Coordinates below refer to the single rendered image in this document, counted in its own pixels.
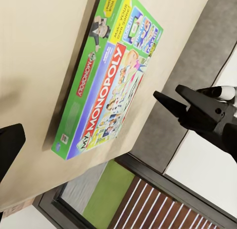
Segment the board game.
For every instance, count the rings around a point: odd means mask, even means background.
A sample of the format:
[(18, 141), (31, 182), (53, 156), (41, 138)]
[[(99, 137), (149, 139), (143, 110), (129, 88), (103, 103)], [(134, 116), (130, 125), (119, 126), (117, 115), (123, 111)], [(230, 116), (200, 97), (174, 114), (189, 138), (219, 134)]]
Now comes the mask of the board game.
[(100, 0), (52, 151), (69, 160), (117, 138), (162, 33), (139, 0)]

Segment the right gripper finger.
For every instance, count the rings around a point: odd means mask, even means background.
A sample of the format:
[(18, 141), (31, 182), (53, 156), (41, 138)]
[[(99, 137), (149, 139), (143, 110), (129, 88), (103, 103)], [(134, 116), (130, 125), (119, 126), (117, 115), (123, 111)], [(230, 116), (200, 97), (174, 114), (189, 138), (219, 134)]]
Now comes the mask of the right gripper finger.
[(164, 94), (155, 91), (153, 96), (162, 104), (164, 107), (169, 110), (176, 118), (178, 118), (178, 122), (182, 124), (188, 124), (192, 126), (196, 126), (196, 122), (186, 121), (184, 119), (185, 115), (187, 114), (187, 110), (185, 105), (167, 97)]
[(212, 123), (221, 122), (226, 115), (228, 105), (225, 102), (218, 102), (183, 85), (178, 85), (175, 91)]

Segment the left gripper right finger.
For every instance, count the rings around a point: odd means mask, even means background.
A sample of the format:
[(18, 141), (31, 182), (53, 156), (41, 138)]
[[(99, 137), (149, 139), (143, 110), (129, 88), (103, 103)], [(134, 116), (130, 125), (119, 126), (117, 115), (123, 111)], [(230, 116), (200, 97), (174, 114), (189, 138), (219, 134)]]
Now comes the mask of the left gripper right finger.
[(221, 141), (237, 163), (237, 125), (226, 123)]

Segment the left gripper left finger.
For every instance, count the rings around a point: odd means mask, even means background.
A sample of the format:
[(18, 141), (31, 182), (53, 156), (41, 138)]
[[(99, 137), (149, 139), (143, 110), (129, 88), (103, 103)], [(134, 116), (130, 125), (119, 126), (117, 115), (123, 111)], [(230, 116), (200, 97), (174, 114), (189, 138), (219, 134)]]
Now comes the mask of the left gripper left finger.
[(0, 129), (0, 182), (26, 141), (21, 123)]

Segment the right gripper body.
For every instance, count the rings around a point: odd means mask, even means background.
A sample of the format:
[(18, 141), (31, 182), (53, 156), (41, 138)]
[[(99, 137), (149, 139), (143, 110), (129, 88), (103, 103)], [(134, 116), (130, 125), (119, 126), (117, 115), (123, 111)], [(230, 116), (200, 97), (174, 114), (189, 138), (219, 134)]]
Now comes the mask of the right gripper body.
[(237, 117), (235, 113), (237, 112), (237, 107), (234, 107), (232, 104), (227, 102), (226, 115), (221, 122), (212, 123), (207, 118), (205, 118), (199, 111), (197, 111), (193, 106), (187, 111), (184, 119), (186, 121), (196, 122), (196, 126), (188, 124), (180, 124), (185, 129), (190, 131), (195, 131), (197, 135), (201, 136), (208, 142), (212, 143), (214, 146), (223, 150), (224, 152), (229, 151), (226, 149), (224, 144), (221, 141), (223, 128), (226, 123), (231, 123), (237, 125)]

